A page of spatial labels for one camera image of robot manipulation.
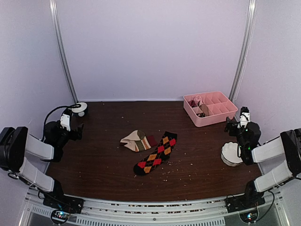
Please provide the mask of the argyle black red orange sock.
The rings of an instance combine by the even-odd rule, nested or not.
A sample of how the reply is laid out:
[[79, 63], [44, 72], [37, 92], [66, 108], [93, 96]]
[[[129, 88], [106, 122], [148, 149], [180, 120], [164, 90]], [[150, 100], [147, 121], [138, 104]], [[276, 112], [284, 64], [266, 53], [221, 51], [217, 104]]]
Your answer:
[[177, 142], [177, 134], [165, 132], [155, 151], [139, 161], [133, 171], [138, 176], [145, 176], [170, 158]]

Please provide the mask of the striped beige green sock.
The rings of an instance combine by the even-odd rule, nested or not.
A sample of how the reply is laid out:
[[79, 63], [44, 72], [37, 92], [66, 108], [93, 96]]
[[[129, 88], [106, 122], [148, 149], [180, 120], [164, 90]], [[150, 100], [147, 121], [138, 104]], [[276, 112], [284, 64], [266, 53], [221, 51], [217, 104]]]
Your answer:
[[128, 136], [122, 138], [119, 143], [133, 152], [141, 152], [157, 146], [153, 135], [147, 136], [141, 130], [134, 130]]

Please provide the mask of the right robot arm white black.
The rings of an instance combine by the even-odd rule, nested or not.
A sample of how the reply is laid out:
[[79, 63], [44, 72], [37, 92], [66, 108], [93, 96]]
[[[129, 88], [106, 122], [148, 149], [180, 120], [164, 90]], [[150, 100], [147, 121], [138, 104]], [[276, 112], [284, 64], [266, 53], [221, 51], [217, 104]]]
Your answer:
[[231, 167], [261, 163], [284, 155], [285, 160], [270, 172], [249, 181], [243, 195], [226, 198], [228, 212], [253, 208], [265, 203], [263, 195], [270, 189], [286, 184], [301, 172], [301, 130], [282, 132], [278, 137], [262, 145], [260, 127], [250, 119], [249, 109], [242, 107], [240, 119], [226, 118], [224, 129], [230, 136], [236, 137], [235, 143], [225, 143], [221, 149], [222, 161]]

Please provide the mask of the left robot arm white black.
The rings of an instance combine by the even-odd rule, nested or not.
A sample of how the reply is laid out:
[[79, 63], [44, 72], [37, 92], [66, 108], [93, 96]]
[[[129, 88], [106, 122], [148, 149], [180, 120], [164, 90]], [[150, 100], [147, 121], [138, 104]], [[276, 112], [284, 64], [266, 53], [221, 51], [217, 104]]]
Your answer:
[[29, 187], [35, 187], [43, 194], [45, 206], [68, 213], [81, 213], [83, 199], [64, 194], [61, 183], [41, 172], [26, 157], [29, 153], [44, 162], [59, 162], [63, 148], [69, 140], [82, 139], [83, 127], [71, 129], [71, 118], [87, 114], [87, 104], [61, 106], [63, 113], [58, 121], [44, 120], [43, 136], [38, 139], [28, 132], [27, 127], [5, 127], [0, 133], [0, 167], [12, 179], [21, 180]]

